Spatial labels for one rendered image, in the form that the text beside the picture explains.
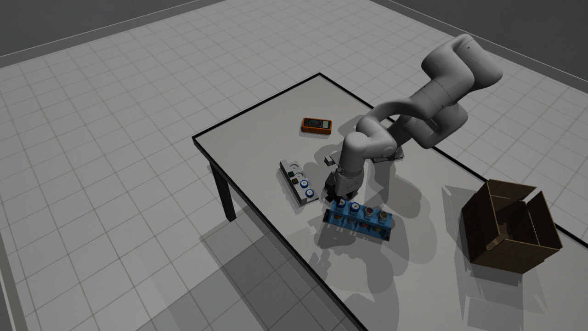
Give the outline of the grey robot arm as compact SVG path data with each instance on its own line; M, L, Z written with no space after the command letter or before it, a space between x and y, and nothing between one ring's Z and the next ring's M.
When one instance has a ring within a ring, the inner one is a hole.
M469 34L437 47L421 68L431 81L413 96L370 110L357 123L356 131L346 135L341 151L325 156L328 167L336 164L336 172L357 177L365 159L391 157L411 138L424 149L434 147L468 121L468 112L458 101L503 76L498 63ZM385 129L380 122L396 114L399 118Z

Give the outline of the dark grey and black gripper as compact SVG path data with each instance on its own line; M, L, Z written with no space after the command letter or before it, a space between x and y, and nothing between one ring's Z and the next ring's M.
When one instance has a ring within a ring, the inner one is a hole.
M362 172L357 177L347 177L342 175L341 172L334 173L331 188L327 192L329 196L334 196L334 201L340 204L341 196L347 195L351 199L353 191L359 189L362 186L362 182L365 175L365 169L362 168Z

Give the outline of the orange digital multimeter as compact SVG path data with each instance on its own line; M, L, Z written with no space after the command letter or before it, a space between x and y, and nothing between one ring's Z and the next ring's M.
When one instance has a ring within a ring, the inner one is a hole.
M331 129L332 121L330 120L304 118L302 122L303 132L330 135Z

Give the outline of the dark grey button housing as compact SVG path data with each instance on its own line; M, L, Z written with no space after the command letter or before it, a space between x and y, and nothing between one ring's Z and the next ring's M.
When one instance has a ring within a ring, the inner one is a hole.
M326 179L326 182L325 182L325 187L326 187L326 189L327 189L327 190L330 190L330 188L331 188L331 182L332 182L332 179L333 179L334 173L335 173L335 171L332 171L332 172L329 174L329 177ZM359 190L359 189L357 189L357 190L353 191L352 198L358 194L358 192L357 192L358 190ZM346 200L346 201L349 201L349 200L350 200L350 199L347 197L347 195L343 195L343 196L341 196L341 198L342 198L342 199L344 199L344 200ZM332 202L332 201L334 200L333 196L329 196L329 195L328 195L328 196L326 196L326 198L325 198L325 199L326 199L327 201L329 201L329 202Z

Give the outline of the black table edge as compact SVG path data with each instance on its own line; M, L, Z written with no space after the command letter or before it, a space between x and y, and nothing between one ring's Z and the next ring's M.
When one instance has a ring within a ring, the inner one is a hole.
M211 156L210 156L210 155L207 153L207 151L206 151L206 150L205 150L205 149L204 149L204 148L203 148L203 147L202 147L202 146L201 146L201 145L198 143L198 141L197 141L197 140L195 140L195 138L197 138L198 136L200 136L200 135L202 135L202 134L204 134L204 133L206 133L206 132L208 132L208 131L210 131L210 130L212 130L212 129L216 128L217 126L220 126L220 125L224 124L225 122L231 121L232 119L236 118L237 116L240 116L240 115L244 114L245 112L248 112L248 111L252 110L253 108L256 108L256 107L258 107L259 105L262 105L263 103L266 103L267 101L269 101L269 100L272 100L273 98L275 98L275 97L277 97L277 96L280 96L281 94L283 94L283 93L285 93L285 92L288 92L289 90L291 90L291 89L295 88L296 86L299 86L299 85L301 85L301 84L303 84L303 83L305 83L305 82L307 82L307 81L311 80L312 78L315 78L315 77L317 77L318 75L321 75L323 78L326 78L328 81L330 81L331 83L333 83L334 85L336 85L336 86L337 86L337 87L339 87L340 89L344 90L345 92L347 92L347 93L348 93L348 94L350 94L351 96L355 97L357 100L361 101L362 103L364 103L366 106L370 107L371 109L373 109L373 108L374 108L374 107L373 107L373 106L371 106L369 103L367 103L367 102L363 101L361 98L359 98L359 97L355 96L353 93L351 93L351 92L350 92L350 91L348 91L347 89L343 88L342 86L340 86L340 85L339 85L339 84L337 84L336 82L332 81L330 78L326 77L324 74L322 74L322 73L317 73L317 74L315 74L315 75L311 76L310 78L307 78L306 80L304 80L304 81L302 81L302 82L300 82L300 83L298 83L298 84L296 84L296 85L294 85L294 86L292 86L292 87L290 87L290 88L288 88L288 89L285 89L284 91L282 91L282 92L280 92L280 93L277 93L276 95L274 95L274 96L272 96L272 97L269 97L268 99L266 99L266 100L263 100L262 102L260 102L260 103L257 103L256 105L254 105L254 106L252 106L252 107L250 107L250 108L248 108L248 109L246 109L246 110L244 110L244 111L242 111L242 112L240 112L240 113L238 113L238 114L236 114L236 115L234 115L234 116L230 117L229 119L226 119L225 121L219 122L218 124L216 124L216 125L214 125L214 126L212 126L212 127L208 128L208 129L206 129L206 130L204 130L204 131L202 131L202 132L198 133L197 135L194 135L194 136L192 136L192 139L193 139L193 140L194 140L194 141L197 143L197 145L199 145L199 147L200 147L201 149L203 149L204 153L206 153L206 154L207 154L207 156L208 156L208 157L209 157L209 158L210 158L210 159L211 159L211 160L212 160L212 161L213 161L213 162L216 164L216 166L217 166L217 167L220 169L220 171L222 171L222 172L223 172L223 174L225 174L225 176L226 176L226 177L227 177L227 178L230 180L230 182L232 182L232 184L233 184L235 187L237 187L237 189L238 189L239 191L241 191L241 193L243 194L243 196L244 196L244 197L245 197L245 198L246 198L246 199L247 199L247 200L248 200L248 201L251 203L251 205L252 205L252 206L253 206L253 207L254 207L254 208L255 208L255 209L256 209L256 210L259 212L259 214L260 214L260 215L261 215L261 216L262 216L262 217L263 217L263 218L264 218L264 219L267 221L267 223L268 223L268 224L269 224L269 225L270 225L270 226L271 226L271 227L272 227L272 228L273 228L273 229L274 229L274 230L277 232L277 234L278 234L278 235L279 235L279 236L280 236L280 237L281 237L281 238L282 238L282 239L285 241L285 243L286 243L286 244L287 244L287 245L288 245L288 246L289 246L289 247L290 247L290 248L293 250L293 252L294 252L294 253L295 253L295 254L296 254L296 255L297 255L297 256L298 256L298 257L299 257L299 258L302 260L302 262L304 262L304 264L305 264L305 265L308 267L308 269L310 269L310 271L311 271L311 272L312 272L312 273L313 273L313 274L314 274L314 275L315 275L315 276L318 278L318 280L320 280L320 281L321 281L321 283L324 285L324 287L326 287L326 289L328 289L328 291L329 291L329 292L330 292L330 293L331 293L331 294L332 294L332 295L335 297L335 299L336 299L336 300L338 300L338 302L339 302L339 303L340 303L340 304L341 304L341 305L344 307L344 309L346 309L346 311L347 311L347 312L348 312L348 313L351 315L351 317L355 319L355 321L356 321L356 322L357 322L357 323L358 323L358 324L361 326L361 328L362 328L364 331L368 331L368 330L366 329L366 327L365 327L364 325L362 325L362 323L361 323L361 322L358 320L358 318L356 318L356 317L355 317L355 315L354 315L354 314L353 314L353 313L350 311L350 309L348 309L348 308L347 308L347 306L346 306L346 305L345 305L345 304L342 302L342 300L340 300L340 298L338 298L338 296L337 296L337 295L336 295L336 294L335 294L335 293L334 293L334 292L333 292L333 291L332 291L332 290L329 288L329 286L328 286L328 285L325 283L325 281L323 281L323 280L321 279L321 277L320 277L320 276L318 276L318 274L317 274L317 273L316 273L316 272L315 272L315 271L314 271L314 270L311 268L311 266L310 266L309 264L307 264L307 262L306 262L306 261L303 259L303 257L302 257L302 256L301 256L301 255L300 255L300 254L299 254L299 253L298 253L298 252L297 252L297 251L296 251L296 250L295 250L295 249L294 249L294 248L291 246L291 244L290 244L290 243L288 243L287 239L285 239L285 237L283 237L283 235L282 235L282 234L281 234L281 233L280 233L280 232L277 230L277 228L275 228L275 227L273 226L273 224L272 224L272 223L271 223L271 222L270 222L270 221L269 221L269 220L268 220L268 219L265 217L265 215L263 215L263 213L262 213L262 212L261 212L261 211L260 211L260 210L259 210L259 209L256 207L256 205L254 205L254 203L253 203L253 202L252 202L252 201L251 201L251 200L250 200L250 199L247 197L247 195L246 195L246 194L245 194L245 193L244 193L244 192L243 192L243 191L242 191L242 190L241 190L241 189L240 189L240 188L237 186L237 184L236 184L236 183L234 183L234 181L233 181L233 180L232 180L232 179L231 179L231 178L230 178L230 177L229 177L229 176L226 174L226 172L225 172L225 171L223 171L223 169L222 169L222 168L219 166L219 164L218 164L218 163L216 163L216 161L215 161L215 160L214 160L214 159L213 159L213 158L212 158L212 157L211 157ZM467 170L468 172L471 172L473 175L475 175L476 177L478 177L479 179L481 179L483 182L488 182L488 180L487 180L487 179L485 179L485 178L483 178L481 175L477 174L477 172L474 172L474 171L472 171L470 168L466 167L464 164L462 164L462 163L458 162L458 160L455 160L455 159L453 159L453 157L449 156L447 153L444 153L443 151L441 151L441 149L438 149L438 148L436 148L435 146L434 146L434 147L432 147L432 148L433 148L433 149L435 149L437 152L441 153L442 155L444 155L445 157L447 157L448 159L452 160L454 163L458 164L460 167L464 168L464 169L465 169L465 170ZM579 242L580 244L582 244L583 246L585 246L585 247L588 249L588 244L587 244L586 242L582 241L582 239L579 239L578 237L576 237L575 235L571 234L571 233L570 233L569 231L567 231L566 229L564 229L564 228L561 228L561 226L557 225L556 223L555 223L555 225L556 225L556 228L557 228L557 229L559 229L560 231L562 231L563 233L565 233L566 235L568 235L569 237L571 237L571 238L572 238L572 239L574 239L575 241Z

